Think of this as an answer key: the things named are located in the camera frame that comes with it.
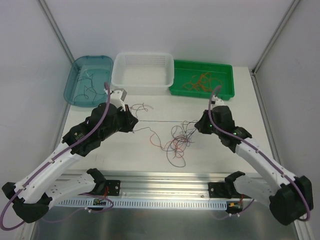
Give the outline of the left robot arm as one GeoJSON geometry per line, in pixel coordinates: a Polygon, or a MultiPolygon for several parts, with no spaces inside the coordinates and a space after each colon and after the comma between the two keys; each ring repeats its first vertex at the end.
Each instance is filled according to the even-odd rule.
{"type": "Polygon", "coordinates": [[[63,200],[86,193],[103,195],[107,180],[97,168],[90,168],[61,186],[55,185],[55,181],[111,135],[131,132],[137,123],[128,105],[101,103],[67,132],[53,153],[29,176],[3,185],[2,191],[10,200],[8,205],[23,222],[33,223],[63,200]]]}

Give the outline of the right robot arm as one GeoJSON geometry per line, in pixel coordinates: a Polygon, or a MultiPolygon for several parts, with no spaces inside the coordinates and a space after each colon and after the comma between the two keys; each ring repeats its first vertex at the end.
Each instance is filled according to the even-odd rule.
{"type": "Polygon", "coordinates": [[[240,194],[251,197],[268,207],[284,226],[311,218],[311,181],[304,175],[296,176],[264,153],[246,129],[235,125],[228,106],[210,103],[194,126],[202,134],[217,135],[222,145],[249,163],[267,183],[263,185],[236,171],[224,179],[223,189],[215,190],[217,195],[229,199],[240,194]]]}

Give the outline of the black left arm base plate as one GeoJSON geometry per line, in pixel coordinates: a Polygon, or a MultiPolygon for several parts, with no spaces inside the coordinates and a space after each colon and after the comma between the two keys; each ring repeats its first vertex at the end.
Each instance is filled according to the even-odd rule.
{"type": "Polygon", "coordinates": [[[121,181],[120,180],[106,180],[104,187],[102,188],[102,195],[104,197],[112,196],[118,197],[121,191],[121,181]]]}

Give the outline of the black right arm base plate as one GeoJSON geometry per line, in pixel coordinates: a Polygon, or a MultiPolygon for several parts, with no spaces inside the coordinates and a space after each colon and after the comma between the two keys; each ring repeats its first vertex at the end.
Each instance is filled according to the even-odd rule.
{"type": "Polygon", "coordinates": [[[229,193],[224,182],[209,182],[208,184],[209,198],[228,198],[229,193]]]}

